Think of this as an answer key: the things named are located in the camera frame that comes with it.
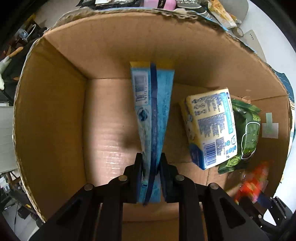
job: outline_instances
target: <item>green snack bag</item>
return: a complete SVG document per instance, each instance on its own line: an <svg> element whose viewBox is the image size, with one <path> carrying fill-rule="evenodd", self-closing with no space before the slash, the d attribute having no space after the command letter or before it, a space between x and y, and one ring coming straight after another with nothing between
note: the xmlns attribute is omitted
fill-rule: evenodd
<svg viewBox="0 0 296 241"><path fill-rule="evenodd" d="M232 99L231 103L237 132L237 155L221 163L218 174L246 168L248 160L256 150L259 137L261 119L257 114L261 110L237 99Z"/></svg>

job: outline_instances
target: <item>pink object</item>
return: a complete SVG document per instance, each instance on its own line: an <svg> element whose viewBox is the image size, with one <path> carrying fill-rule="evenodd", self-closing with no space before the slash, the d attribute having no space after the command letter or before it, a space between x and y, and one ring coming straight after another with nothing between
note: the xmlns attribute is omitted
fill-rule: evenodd
<svg viewBox="0 0 296 241"><path fill-rule="evenodd" d="M144 7L175 10L176 1L175 0L144 0Z"/></svg>

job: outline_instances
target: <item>blue plastic wrapper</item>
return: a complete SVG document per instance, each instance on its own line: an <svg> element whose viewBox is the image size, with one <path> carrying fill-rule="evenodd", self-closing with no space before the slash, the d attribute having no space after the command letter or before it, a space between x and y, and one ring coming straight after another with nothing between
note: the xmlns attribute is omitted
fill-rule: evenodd
<svg viewBox="0 0 296 241"><path fill-rule="evenodd" d="M138 202L144 204L160 202L158 164L168 122L174 78L174 70L157 66L150 62L131 62L134 104L143 159Z"/></svg>

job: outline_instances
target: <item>metal screw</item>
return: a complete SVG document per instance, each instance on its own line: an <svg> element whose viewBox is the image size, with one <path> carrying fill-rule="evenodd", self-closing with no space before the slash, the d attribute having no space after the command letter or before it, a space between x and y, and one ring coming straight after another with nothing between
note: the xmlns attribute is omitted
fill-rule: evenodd
<svg viewBox="0 0 296 241"><path fill-rule="evenodd" d="M128 177L126 175L121 175L118 177L118 179L122 182L126 181L128 179Z"/></svg>
<svg viewBox="0 0 296 241"><path fill-rule="evenodd" d="M93 189L93 187L94 186L92 184L85 184L83 188L85 191L90 191L91 189Z"/></svg>
<svg viewBox="0 0 296 241"><path fill-rule="evenodd" d="M219 188L219 185L217 183L211 183L210 187L214 190L217 190Z"/></svg>
<svg viewBox="0 0 296 241"><path fill-rule="evenodd" d="M183 175L176 175L176 176L175 176L175 179L176 179L177 181L183 181L185 178L184 178Z"/></svg>

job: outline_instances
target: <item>barcode number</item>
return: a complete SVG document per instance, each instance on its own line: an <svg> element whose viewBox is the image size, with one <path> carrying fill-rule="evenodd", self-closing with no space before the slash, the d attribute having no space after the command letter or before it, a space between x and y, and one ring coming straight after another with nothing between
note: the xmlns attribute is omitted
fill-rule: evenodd
<svg viewBox="0 0 296 241"><path fill-rule="evenodd" d="M136 105L148 104L148 74L138 72L133 76Z"/></svg>
<svg viewBox="0 0 296 241"><path fill-rule="evenodd" d="M214 142L204 146L204 153L206 167L216 162L216 148Z"/></svg>

